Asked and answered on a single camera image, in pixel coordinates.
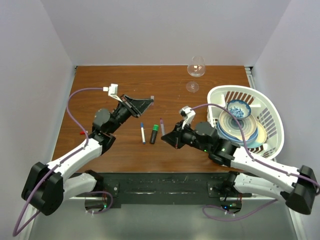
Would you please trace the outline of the purple pen cap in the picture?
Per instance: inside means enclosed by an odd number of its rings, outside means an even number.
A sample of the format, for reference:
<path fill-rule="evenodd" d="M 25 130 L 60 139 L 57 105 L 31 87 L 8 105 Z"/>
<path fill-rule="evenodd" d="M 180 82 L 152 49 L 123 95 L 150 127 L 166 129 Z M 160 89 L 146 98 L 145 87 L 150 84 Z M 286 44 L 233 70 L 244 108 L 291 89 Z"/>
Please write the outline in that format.
<path fill-rule="evenodd" d="M 154 105 L 154 96 L 153 96 L 153 95 L 151 95 L 151 96 L 150 96 L 150 98 L 152 99 L 152 103 L 151 103 L 151 105 L 150 105 L 150 106 L 153 106 L 153 105 Z"/>

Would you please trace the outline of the purple pen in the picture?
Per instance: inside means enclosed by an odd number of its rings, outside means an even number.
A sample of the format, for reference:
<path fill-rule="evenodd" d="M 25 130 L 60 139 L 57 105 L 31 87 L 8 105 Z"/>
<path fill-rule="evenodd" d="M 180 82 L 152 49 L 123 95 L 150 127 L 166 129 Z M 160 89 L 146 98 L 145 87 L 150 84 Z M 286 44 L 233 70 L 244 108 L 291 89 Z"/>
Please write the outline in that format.
<path fill-rule="evenodd" d="M 159 121 L 160 121 L 161 134 L 162 134 L 162 136 L 164 136 L 166 134 L 166 132 L 165 132 L 165 126 L 164 126 L 163 119 L 160 118 Z"/>

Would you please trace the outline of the green highlighter pen black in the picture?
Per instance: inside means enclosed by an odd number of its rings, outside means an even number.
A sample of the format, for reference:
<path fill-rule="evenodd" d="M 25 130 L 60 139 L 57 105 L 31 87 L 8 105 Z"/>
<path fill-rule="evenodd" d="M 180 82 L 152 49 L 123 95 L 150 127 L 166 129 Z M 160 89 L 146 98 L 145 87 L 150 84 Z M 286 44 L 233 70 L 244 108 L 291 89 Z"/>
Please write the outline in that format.
<path fill-rule="evenodd" d="M 157 130 L 152 130 L 150 140 L 149 140 L 150 144 L 154 144 L 156 142 L 157 134 L 158 134 Z"/>

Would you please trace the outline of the green highlighter cap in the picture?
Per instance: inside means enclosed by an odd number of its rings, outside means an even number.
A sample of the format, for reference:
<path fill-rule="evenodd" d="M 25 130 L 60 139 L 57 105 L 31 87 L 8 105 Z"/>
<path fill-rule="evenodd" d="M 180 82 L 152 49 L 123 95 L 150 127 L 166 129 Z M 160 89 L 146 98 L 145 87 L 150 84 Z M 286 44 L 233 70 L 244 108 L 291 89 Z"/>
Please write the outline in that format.
<path fill-rule="evenodd" d="M 152 130 L 153 131 L 158 131 L 159 130 L 159 126 L 157 124 L 154 124 Z"/>

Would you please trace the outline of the white pen blue tip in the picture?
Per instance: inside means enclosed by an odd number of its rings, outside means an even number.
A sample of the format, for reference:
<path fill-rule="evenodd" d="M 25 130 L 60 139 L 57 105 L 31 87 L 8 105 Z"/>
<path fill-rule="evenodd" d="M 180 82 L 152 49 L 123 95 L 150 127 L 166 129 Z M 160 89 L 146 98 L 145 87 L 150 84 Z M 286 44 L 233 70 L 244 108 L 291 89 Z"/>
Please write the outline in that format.
<path fill-rule="evenodd" d="M 145 131 L 144 131 L 144 127 L 140 127 L 141 130 L 141 138 L 142 138 L 142 143 L 146 144 L 146 137 L 145 137 Z"/>

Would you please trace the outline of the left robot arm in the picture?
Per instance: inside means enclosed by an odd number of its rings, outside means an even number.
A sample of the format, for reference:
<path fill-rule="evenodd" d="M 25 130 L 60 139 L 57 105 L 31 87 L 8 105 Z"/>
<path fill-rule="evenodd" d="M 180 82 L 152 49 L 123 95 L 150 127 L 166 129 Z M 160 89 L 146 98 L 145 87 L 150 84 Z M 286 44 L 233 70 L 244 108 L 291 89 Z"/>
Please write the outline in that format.
<path fill-rule="evenodd" d="M 113 111 L 99 109 L 88 137 L 64 156 L 47 164 L 37 162 L 29 172 L 21 197 L 49 216 L 63 201 L 90 193 L 99 196 L 104 187 L 104 178 L 93 170 L 77 177 L 73 174 L 91 160 L 107 152 L 116 140 L 115 131 L 130 117 L 139 118 L 154 102 L 152 98 L 133 99 L 123 94 Z"/>

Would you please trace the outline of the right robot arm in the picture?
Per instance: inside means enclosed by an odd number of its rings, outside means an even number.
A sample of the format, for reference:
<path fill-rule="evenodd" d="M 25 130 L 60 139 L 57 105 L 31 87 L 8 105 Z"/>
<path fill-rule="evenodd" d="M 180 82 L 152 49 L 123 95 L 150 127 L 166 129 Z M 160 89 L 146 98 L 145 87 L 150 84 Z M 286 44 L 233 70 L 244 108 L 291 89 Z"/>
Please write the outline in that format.
<path fill-rule="evenodd" d="M 208 122 L 198 123 L 195 129 L 178 122 L 161 139 L 175 149 L 188 145 L 201 150 L 218 165 L 253 175 L 232 173 L 222 185 L 227 196 L 256 194 L 284 202 L 291 210 L 303 215 L 312 212 L 318 186 L 313 169 L 306 165 L 297 168 L 250 153 L 245 147 L 219 137 Z"/>

